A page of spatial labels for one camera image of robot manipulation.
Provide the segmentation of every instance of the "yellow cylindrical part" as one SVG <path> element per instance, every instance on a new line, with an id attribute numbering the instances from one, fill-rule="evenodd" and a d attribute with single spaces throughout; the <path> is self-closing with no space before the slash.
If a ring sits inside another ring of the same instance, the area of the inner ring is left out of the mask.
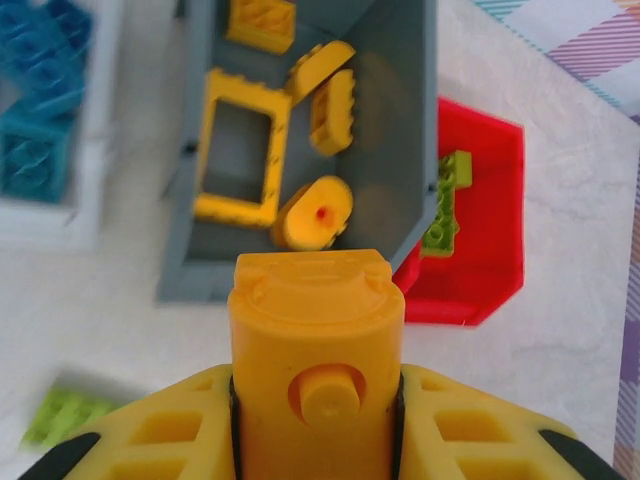
<path id="1" fill-rule="evenodd" d="M 244 480 L 388 480 L 404 298 L 382 256 L 241 255 L 229 309 Z"/>
<path id="2" fill-rule="evenodd" d="M 292 250 L 322 250 L 344 232 L 352 210 L 349 186 L 335 175 L 325 175 L 300 188 L 282 207 L 271 239 Z"/>

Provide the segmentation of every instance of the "plastic bin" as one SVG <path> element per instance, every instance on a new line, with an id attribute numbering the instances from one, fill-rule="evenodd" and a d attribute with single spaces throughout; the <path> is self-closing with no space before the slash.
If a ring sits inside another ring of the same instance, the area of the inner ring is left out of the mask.
<path id="1" fill-rule="evenodd" d="M 476 326 L 524 282 L 522 127 L 438 100 L 438 156 L 473 157 L 473 185 L 456 191 L 460 231 L 449 258 L 420 259 L 417 245 L 394 277 L 406 320 Z"/>
<path id="2" fill-rule="evenodd" d="M 347 3 L 297 2 L 295 42 L 276 56 L 224 38 L 229 0 L 180 2 L 177 11 L 186 15 L 189 35 L 186 107 L 182 151 L 169 189 L 174 212 L 160 300 L 223 300 L 239 254 L 277 251 L 268 230 L 193 220 L 204 76 L 213 67 L 282 88 L 289 69 L 316 44 L 333 39 L 351 44 L 356 49 L 347 65 L 356 80 L 354 142 L 337 157 L 320 156 L 309 142 L 311 97 L 294 107 L 280 206 L 304 184 L 339 175 L 353 191 L 354 210 L 334 248 L 375 248 L 394 269 L 434 218 L 436 2 Z M 219 104 L 205 191 L 259 197 L 268 128 L 267 117 Z"/>
<path id="3" fill-rule="evenodd" d="M 89 250 L 97 246 L 104 184 L 115 153 L 112 105 L 123 18 L 123 0 L 76 0 L 95 19 L 87 59 L 86 94 L 72 140 L 69 184 L 57 205 L 0 197 L 0 246 Z M 0 85 L 0 108 L 18 97 Z"/>

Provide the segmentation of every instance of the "yellow rectangular frame brick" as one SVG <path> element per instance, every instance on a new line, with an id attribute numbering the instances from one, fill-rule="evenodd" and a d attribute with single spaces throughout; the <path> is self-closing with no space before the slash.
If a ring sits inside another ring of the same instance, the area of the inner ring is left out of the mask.
<path id="1" fill-rule="evenodd" d="M 262 201 L 255 203 L 200 191 L 194 202 L 194 215 L 200 220 L 269 227 L 275 222 L 278 213 L 291 97 L 283 90 L 271 90 L 263 84 L 248 82 L 242 76 L 227 75 L 220 68 L 214 68 L 207 74 L 198 148 L 197 185 L 200 190 L 207 170 L 218 101 L 271 117 Z"/>

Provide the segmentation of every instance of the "yellow curved brick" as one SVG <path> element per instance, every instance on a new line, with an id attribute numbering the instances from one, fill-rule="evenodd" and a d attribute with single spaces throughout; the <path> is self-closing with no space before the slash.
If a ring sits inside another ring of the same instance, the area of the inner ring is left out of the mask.
<path id="1" fill-rule="evenodd" d="M 345 150 L 353 141 L 352 70 L 342 70 L 320 87 L 311 104 L 311 144 L 323 155 L 332 156 Z"/>
<path id="2" fill-rule="evenodd" d="M 292 104 L 300 101 L 342 67 L 356 51 L 348 43 L 334 40 L 324 47 L 317 45 L 303 55 L 289 72 L 285 90 L 292 98 Z"/>
<path id="3" fill-rule="evenodd" d="M 227 39 L 282 54 L 293 44 L 296 6 L 282 0 L 231 0 Z"/>
<path id="4" fill-rule="evenodd" d="M 298 189 L 296 193 L 294 193 L 293 197 L 291 197 L 287 203 L 285 203 L 284 207 L 280 209 L 278 212 L 278 216 L 276 217 L 276 221 L 271 226 L 271 241 L 276 247 L 279 248 L 289 248 L 287 245 L 287 240 L 284 236 L 284 221 L 287 218 L 287 214 L 291 210 L 291 208 L 300 200 L 307 190 L 309 190 L 311 184 L 304 185 Z"/>

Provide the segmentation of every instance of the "white tray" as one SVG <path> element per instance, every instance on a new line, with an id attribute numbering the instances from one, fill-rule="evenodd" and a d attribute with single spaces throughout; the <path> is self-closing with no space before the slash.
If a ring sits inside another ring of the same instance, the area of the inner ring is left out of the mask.
<path id="1" fill-rule="evenodd" d="M 105 180 L 117 145 L 112 106 L 124 1 L 75 1 L 93 14 L 94 30 L 67 193 L 59 205 L 0 198 L 0 247 L 86 251 L 98 244 Z M 16 96 L 4 82 L 0 107 Z"/>

